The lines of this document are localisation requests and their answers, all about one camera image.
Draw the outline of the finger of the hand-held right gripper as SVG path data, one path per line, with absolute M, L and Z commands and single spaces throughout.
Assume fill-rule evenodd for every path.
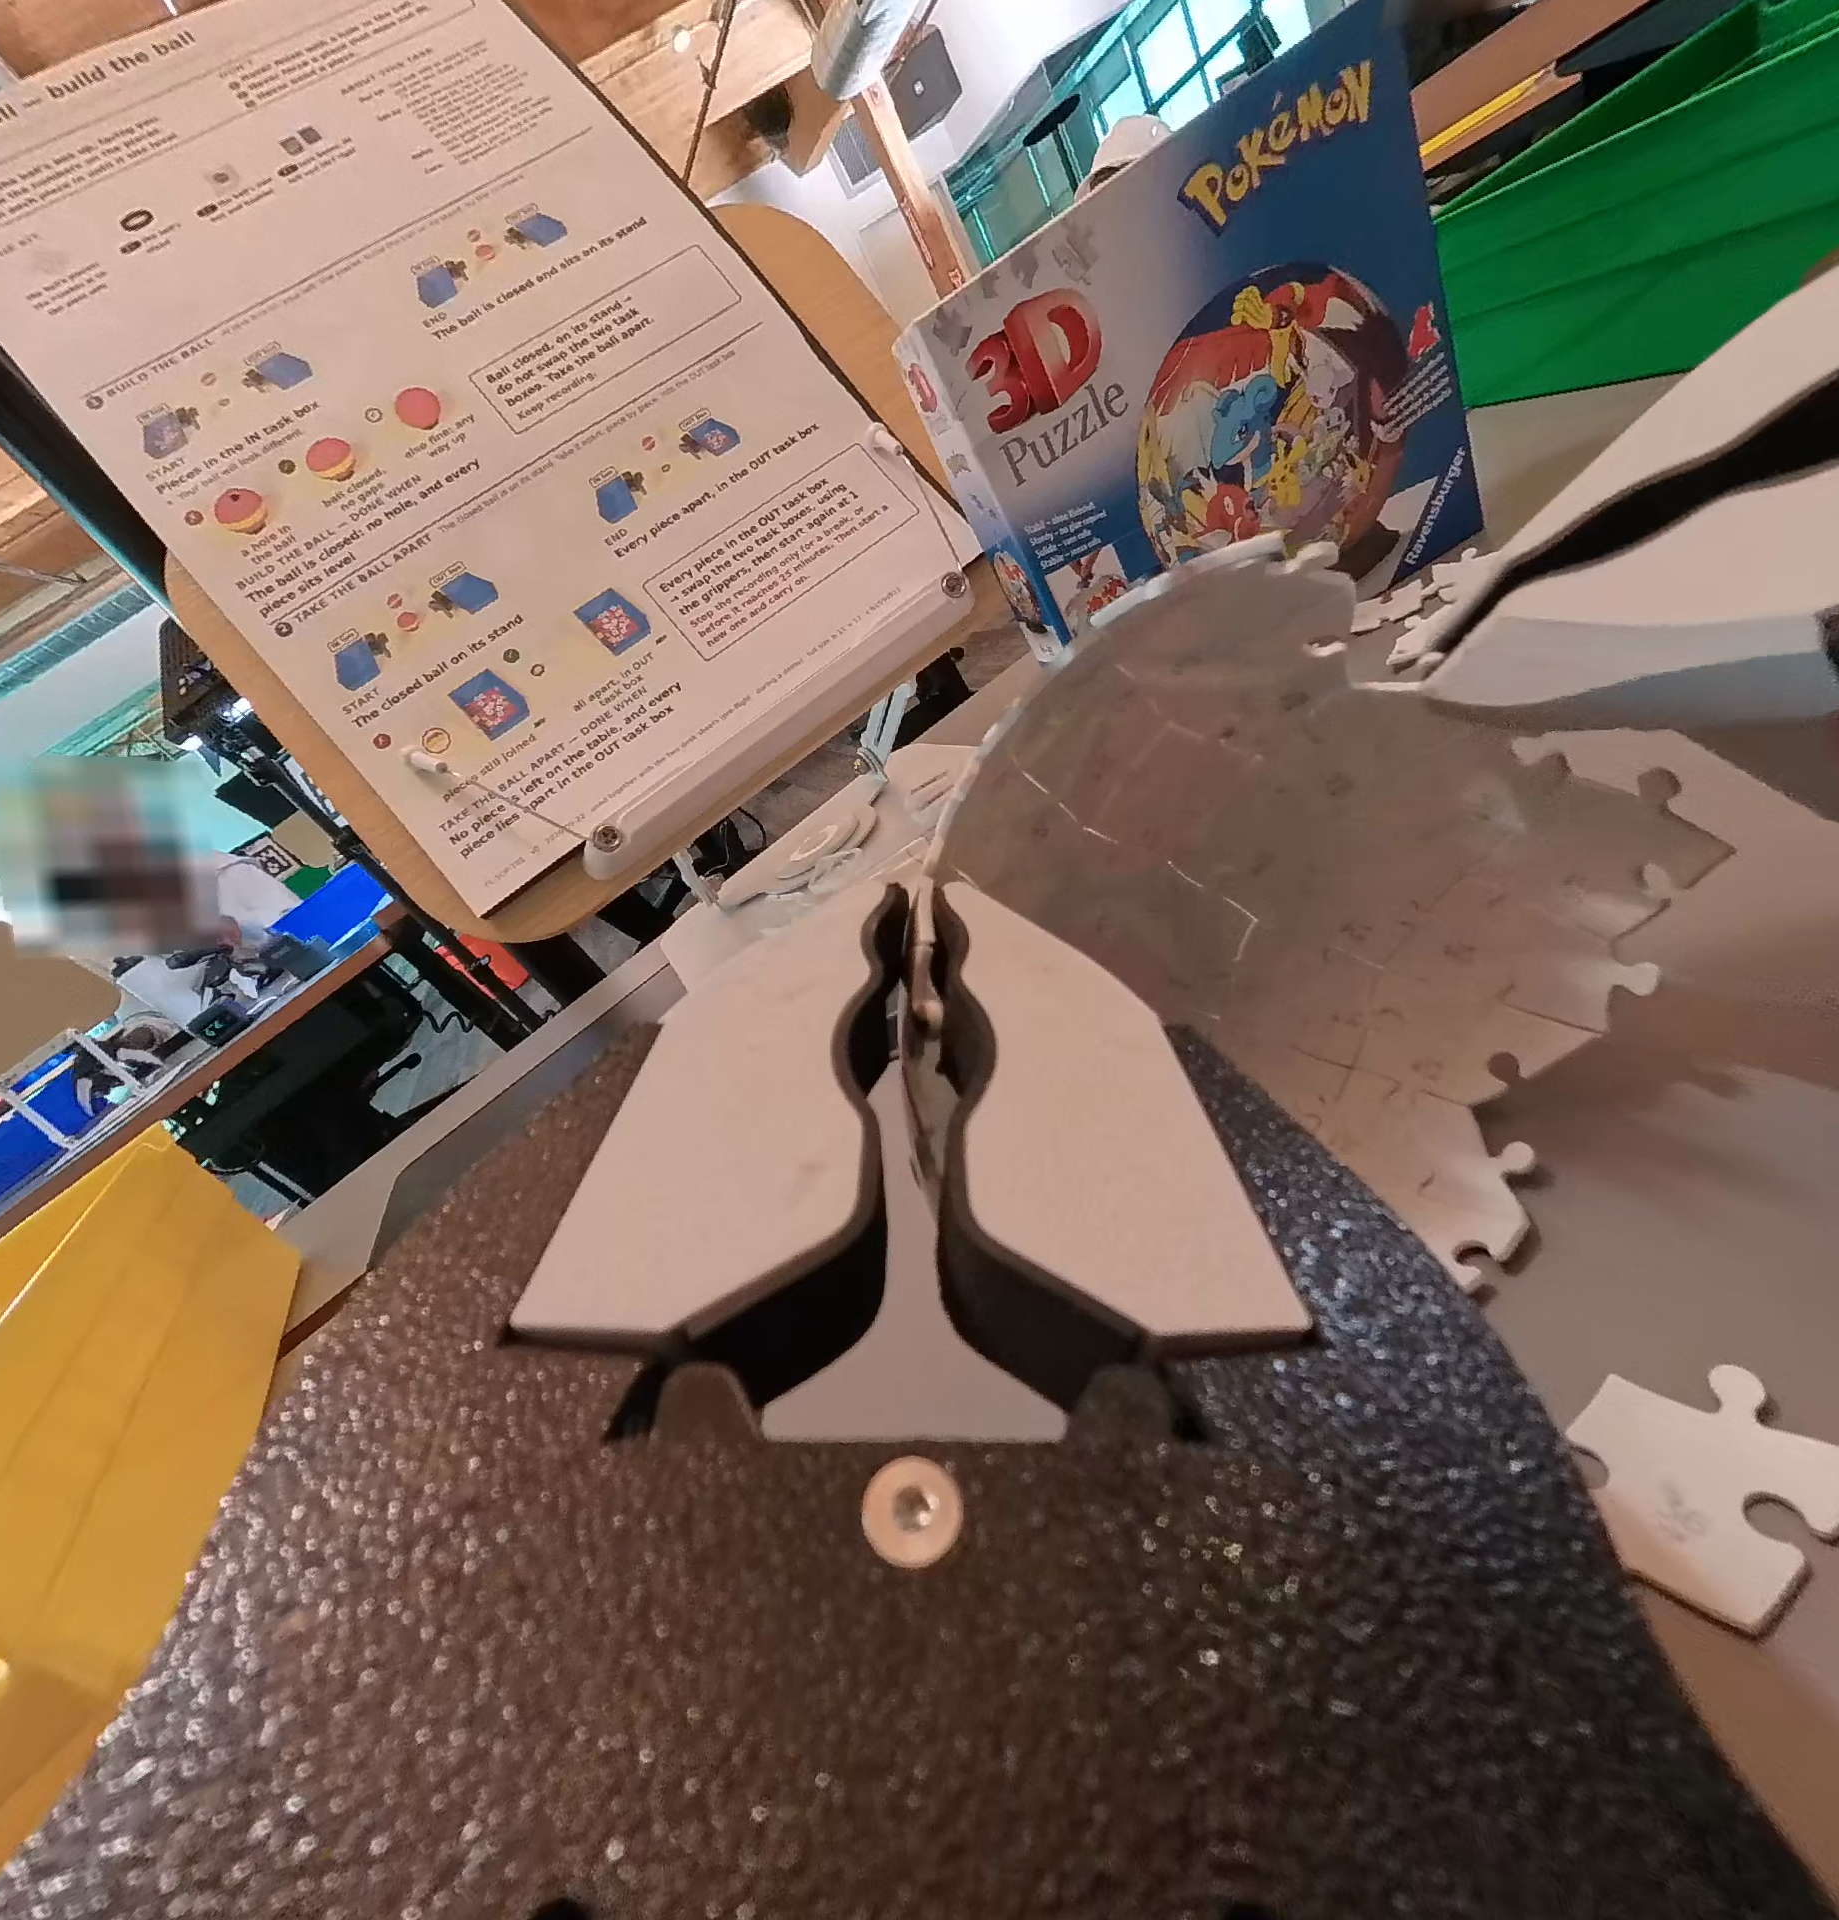
M 1511 535 L 1445 619 L 1441 658 L 1511 591 L 1712 503 L 1839 503 L 1839 265 L 1678 377 Z
M 1499 727 L 1710 733 L 1839 712 L 1839 501 L 1714 501 L 1513 589 L 1421 681 Z

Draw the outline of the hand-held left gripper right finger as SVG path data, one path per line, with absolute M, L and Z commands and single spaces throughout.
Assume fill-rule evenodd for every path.
M 955 1333 L 1063 1413 L 1105 1372 L 1307 1342 L 1313 1312 L 1159 1016 L 987 892 L 931 903 Z

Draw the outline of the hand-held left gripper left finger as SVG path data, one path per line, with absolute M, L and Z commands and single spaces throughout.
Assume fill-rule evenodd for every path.
M 507 1319 L 513 1340 L 711 1364 L 771 1405 L 883 1304 L 883 1145 L 907 892 L 853 886 L 667 1013 Z

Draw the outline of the puzzle pieces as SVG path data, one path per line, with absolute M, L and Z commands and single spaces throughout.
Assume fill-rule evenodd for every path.
M 1349 629 L 1353 644 L 1377 644 L 1389 677 L 1423 673 L 1435 660 L 1435 637 L 1455 602 L 1473 584 L 1485 584 L 1495 559 L 1467 546 L 1423 569 L 1407 582 L 1357 604 Z

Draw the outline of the partly built puzzle ball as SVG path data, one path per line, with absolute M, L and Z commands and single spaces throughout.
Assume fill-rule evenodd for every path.
M 1009 718 L 945 875 L 1195 1029 L 1463 1289 L 1529 1232 L 1475 1110 L 1606 1031 L 1618 942 L 1730 848 L 1676 779 L 1574 774 L 1349 677 L 1355 596 L 1197 562 L 1111 602 Z

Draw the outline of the blue puzzle box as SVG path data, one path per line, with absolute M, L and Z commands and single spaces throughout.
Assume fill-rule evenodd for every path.
M 1039 655 L 1255 539 L 1397 586 L 1483 527 L 1403 41 L 1353 5 L 897 345 Z

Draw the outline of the green plastic bin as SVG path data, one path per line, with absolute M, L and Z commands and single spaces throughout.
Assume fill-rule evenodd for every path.
M 1839 3 L 1732 6 L 1433 218 L 1471 412 L 1688 370 L 1839 255 Z

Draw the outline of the white stand base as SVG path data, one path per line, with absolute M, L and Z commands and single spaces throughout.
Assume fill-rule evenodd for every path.
M 975 764 L 971 747 L 919 741 L 881 774 L 861 774 L 779 833 L 739 875 L 667 928 L 661 955 L 685 993 L 709 974 L 863 884 L 915 875 L 947 801 Z

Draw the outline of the blue plastic bin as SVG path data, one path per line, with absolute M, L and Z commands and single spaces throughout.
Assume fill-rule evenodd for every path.
M 85 1134 L 95 1117 L 81 1105 L 73 1081 L 61 1075 L 41 1087 L 31 1100 L 35 1113 L 57 1134 L 51 1138 L 21 1110 L 0 1115 L 0 1203 L 37 1179 L 67 1146 Z
M 391 904 L 393 898 L 377 877 L 349 862 L 301 898 L 291 912 L 273 921 L 271 931 L 291 940 L 319 940 L 329 947 L 353 936 L 371 940 L 377 934 L 375 912 Z

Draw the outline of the long wooden workbench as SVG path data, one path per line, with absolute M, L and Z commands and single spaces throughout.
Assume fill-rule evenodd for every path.
M 321 972 L 261 996 L 253 1005 L 247 1022 L 227 1040 L 215 1047 L 193 1040 L 167 1068 L 147 1081 L 143 1090 L 127 1095 L 125 1100 L 101 1117 L 91 1128 L 69 1136 L 63 1145 L 55 1145 L 43 1161 L 25 1164 L 17 1180 L 7 1176 L 0 1179 L 0 1212 L 9 1207 L 13 1198 L 35 1193 L 47 1180 L 63 1179 L 69 1183 L 95 1163 L 97 1152 L 135 1140 L 139 1132 L 165 1123 L 177 1109 L 213 1089 L 227 1072 L 249 1061 L 261 1047 L 271 1044 L 335 990 L 385 958 L 391 952 L 389 936 L 395 934 L 403 923 L 403 907 L 391 901 L 379 901 L 379 912 L 375 917 L 355 925 L 343 939 L 331 942 L 329 961 Z

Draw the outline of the yellow plastic bin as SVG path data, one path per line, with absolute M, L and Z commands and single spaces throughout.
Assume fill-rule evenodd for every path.
M 163 1132 L 0 1238 L 0 1871 L 179 1608 L 299 1267 Z

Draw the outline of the single white jigsaw piece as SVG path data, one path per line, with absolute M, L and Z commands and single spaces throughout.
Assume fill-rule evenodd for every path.
M 1598 1465 L 1602 1533 L 1620 1566 L 1654 1592 L 1746 1639 L 1766 1634 L 1806 1579 L 1790 1542 L 1746 1511 L 1790 1511 L 1820 1542 L 1839 1541 L 1839 1445 L 1766 1424 L 1758 1377 L 1722 1363 L 1708 1407 L 1608 1375 L 1564 1440 Z

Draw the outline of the printed instruction sheet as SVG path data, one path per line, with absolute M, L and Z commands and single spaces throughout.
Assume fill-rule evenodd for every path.
M 971 611 L 945 492 L 511 5 L 13 81 L 0 350 L 455 927 L 631 886 Z

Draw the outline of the silver ventilation duct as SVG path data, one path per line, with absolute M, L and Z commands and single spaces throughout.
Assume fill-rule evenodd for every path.
M 931 22 L 935 3 L 829 3 L 811 38 L 809 75 L 835 103 L 879 84 L 905 43 Z

